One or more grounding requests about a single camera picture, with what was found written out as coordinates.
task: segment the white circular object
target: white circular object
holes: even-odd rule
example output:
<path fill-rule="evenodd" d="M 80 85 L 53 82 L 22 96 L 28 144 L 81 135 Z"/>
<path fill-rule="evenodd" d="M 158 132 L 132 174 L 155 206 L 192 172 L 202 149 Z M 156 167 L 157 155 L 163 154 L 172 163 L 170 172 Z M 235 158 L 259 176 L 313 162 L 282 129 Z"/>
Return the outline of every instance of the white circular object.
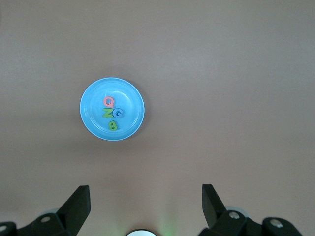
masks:
<path fill-rule="evenodd" d="M 129 233 L 127 236 L 156 236 L 156 235 L 147 230 L 136 230 Z"/>

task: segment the silver bolt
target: silver bolt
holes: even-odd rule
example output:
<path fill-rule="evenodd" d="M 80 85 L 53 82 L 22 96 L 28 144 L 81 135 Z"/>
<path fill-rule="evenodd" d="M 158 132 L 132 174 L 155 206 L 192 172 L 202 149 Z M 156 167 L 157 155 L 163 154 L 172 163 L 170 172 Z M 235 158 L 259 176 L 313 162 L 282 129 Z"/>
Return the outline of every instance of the silver bolt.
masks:
<path fill-rule="evenodd" d="M 5 230 L 6 230 L 6 228 L 7 228 L 7 226 L 6 226 L 6 225 L 2 225 L 2 226 L 0 226 L 0 232 L 5 231 Z"/>
<path fill-rule="evenodd" d="M 44 217 L 44 218 L 42 218 L 42 219 L 40 220 L 41 223 L 45 223 L 45 222 L 47 222 L 47 221 L 50 221 L 50 217 L 49 217 L 49 216 L 46 216 L 46 217 Z"/>
<path fill-rule="evenodd" d="M 270 223 L 277 228 L 283 227 L 283 224 L 279 220 L 276 220 L 276 219 L 270 220 Z"/>
<path fill-rule="evenodd" d="M 239 214 L 237 214 L 237 213 L 234 212 L 234 211 L 230 212 L 230 213 L 229 213 L 229 216 L 230 216 L 232 219 L 235 219 L 235 220 L 237 220 L 237 219 L 240 218 Z"/>

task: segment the blue plate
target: blue plate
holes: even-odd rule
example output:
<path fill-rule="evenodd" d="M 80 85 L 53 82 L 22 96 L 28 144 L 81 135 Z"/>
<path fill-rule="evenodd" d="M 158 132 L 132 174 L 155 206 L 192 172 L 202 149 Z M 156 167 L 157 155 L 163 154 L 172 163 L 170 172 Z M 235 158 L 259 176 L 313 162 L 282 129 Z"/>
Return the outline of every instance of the blue plate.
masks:
<path fill-rule="evenodd" d="M 83 93 L 80 114 L 95 136 L 119 141 L 133 135 L 144 118 L 144 102 L 139 91 L 119 78 L 104 78 L 92 83 Z"/>

